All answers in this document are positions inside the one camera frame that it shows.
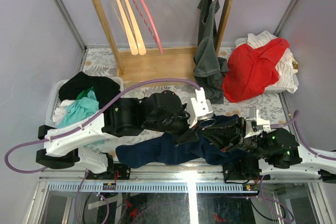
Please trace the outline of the navy blue t-shirt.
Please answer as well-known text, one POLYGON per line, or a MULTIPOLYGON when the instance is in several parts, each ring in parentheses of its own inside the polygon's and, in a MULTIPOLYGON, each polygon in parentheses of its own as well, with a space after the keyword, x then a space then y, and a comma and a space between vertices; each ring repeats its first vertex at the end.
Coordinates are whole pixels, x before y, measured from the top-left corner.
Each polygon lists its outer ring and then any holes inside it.
POLYGON ((116 147, 115 152, 118 161, 131 168, 140 168, 153 162, 165 165, 180 165, 198 158, 205 159, 205 162, 210 165, 223 165, 236 162, 249 155, 242 150, 222 152, 203 137, 200 132, 197 136, 198 141, 176 146, 173 143, 175 136, 164 133, 160 137, 137 144, 120 145, 116 147))

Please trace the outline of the cream plastic hanger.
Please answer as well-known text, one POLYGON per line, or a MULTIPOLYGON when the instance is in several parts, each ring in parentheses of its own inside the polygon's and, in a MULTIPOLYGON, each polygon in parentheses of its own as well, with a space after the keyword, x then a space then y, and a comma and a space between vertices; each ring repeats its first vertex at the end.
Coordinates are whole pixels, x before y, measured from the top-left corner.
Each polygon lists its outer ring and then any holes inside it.
POLYGON ((216 123, 216 120, 214 118, 209 118, 209 119, 200 121, 199 127, 207 128, 207 127, 213 126, 215 123, 216 123))

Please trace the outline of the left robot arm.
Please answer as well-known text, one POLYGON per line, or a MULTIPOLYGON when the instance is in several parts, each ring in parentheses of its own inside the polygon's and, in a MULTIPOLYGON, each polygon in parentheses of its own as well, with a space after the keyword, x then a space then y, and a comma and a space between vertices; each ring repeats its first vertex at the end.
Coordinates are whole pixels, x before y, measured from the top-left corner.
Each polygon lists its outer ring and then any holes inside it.
POLYGON ((170 90, 143 99, 119 98, 97 118, 91 116, 61 129, 41 126, 39 132, 45 132, 48 141, 37 151, 36 163, 51 169, 81 167, 109 179, 115 172, 112 156, 90 151, 85 145, 103 138, 138 136, 143 130, 181 136, 213 116, 205 92, 195 93, 187 104, 170 90))

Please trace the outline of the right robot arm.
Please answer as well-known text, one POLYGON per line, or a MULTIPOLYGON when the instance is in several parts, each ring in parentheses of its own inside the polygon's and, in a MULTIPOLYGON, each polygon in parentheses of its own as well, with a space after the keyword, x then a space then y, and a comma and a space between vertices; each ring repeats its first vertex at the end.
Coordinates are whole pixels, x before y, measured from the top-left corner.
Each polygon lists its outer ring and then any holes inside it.
POLYGON ((335 183, 335 160, 323 159, 300 145, 286 129, 272 129, 256 116, 236 118, 202 129, 201 134, 224 154, 243 157, 223 165, 225 181, 313 178, 335 183))

